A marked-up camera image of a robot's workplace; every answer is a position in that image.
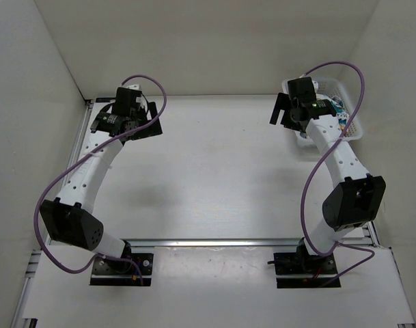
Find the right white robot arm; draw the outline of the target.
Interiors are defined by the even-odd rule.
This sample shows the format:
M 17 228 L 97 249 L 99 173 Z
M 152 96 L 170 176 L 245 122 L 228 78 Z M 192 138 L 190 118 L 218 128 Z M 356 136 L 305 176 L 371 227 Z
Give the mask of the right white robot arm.
M 321 154 L 312 169 L 315 174 L 326 165 L 333 190 L 322 203 L 322 218 L 312 230 L 305 222 L 305 202 L 311 177 L 308 177 L 300 203 L 304 238 L 296 255 L 296 266 L 311 273 L 321 259 L 330 256 L 340 240 L 355 228 L 375 220 L 386 189 L 382 176 L 373 176 L 361 164 L 350 144 L 341 136 L 337 112 L 331 101 L 320 99 L 313 91 L 280 93 L 271 116 L 272 124 L 281 122 L 307 134 Z

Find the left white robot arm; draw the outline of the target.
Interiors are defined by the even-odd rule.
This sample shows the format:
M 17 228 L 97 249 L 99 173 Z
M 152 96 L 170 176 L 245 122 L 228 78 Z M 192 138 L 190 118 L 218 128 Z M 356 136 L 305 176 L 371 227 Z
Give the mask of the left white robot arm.
M 163 110 L 155 102 L 146 102 L 135 104 L 129 115 L 118 115 L 109 112 L 111 107 L 111 103 L 105 105 L 96 116 L 82 157 L 57 177 L 66 177 L 66 184 L 49 200 L 46 195 L 56 184 L 52 182 L 40 196 L 33 215 L 33 228 L 42 251 L 64 271 L 69 269 L 52 255 L 41 236 L 41 221 L 52 240 L 108 258 L 116 273 L 129 271 L 133 263 L 128 243 L 105 232 L 103 223 L 93 215 L 94 202 L 124 144 L 162 133 L 158 115 Z

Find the patterned teal yellow shorts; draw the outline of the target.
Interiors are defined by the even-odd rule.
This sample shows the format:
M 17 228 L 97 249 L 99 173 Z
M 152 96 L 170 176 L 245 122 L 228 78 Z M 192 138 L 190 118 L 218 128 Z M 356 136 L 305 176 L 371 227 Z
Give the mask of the patterned teal yellow shorts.
M 328 97 L 317 98 L 315 101 L 306 104 L 305 108 L 309 113 L 309 120 L 304 133 L 311 133 L 311 125 L 319 126 L 325 130 L 338 130 L 344 133 L 349 114 L 338 103 Z

